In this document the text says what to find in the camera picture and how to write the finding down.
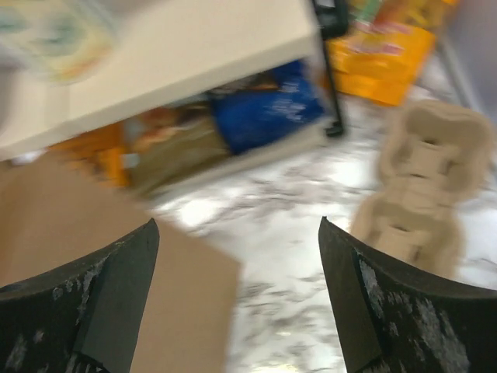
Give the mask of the brown paper bag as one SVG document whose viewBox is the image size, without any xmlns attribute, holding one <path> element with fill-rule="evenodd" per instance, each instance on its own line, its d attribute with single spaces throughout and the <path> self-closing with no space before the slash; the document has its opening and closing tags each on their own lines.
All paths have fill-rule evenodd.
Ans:
<svg viewBox="0 0 497 373">
<path fill-rule="evenodd" d="M 3 372 L 222 372 L 239 270 L 52 155 L 1 167 Z"/>
</svg>

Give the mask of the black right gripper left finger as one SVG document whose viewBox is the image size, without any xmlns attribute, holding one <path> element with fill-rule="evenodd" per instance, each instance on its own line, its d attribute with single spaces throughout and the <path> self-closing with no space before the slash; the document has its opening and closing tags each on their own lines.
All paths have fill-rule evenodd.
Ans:
<svg viewBox="0 0 497 373">
<path fill-rule="evenodd" d="M 159 247 L 151 219 L 1 289 L 3 372 L 129 372 Z"/>
</svg>

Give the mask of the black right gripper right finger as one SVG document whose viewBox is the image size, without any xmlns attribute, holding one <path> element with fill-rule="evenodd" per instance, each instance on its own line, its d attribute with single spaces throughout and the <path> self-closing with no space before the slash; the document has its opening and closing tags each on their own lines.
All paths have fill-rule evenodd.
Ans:
<svg viewBox="0 0 497 373">
<path fill-rule="evenodd" d="M 384 254 L 327 218 L 321 262 L 348 372 L 494 372 L 496 292 Z"/>
</svg>

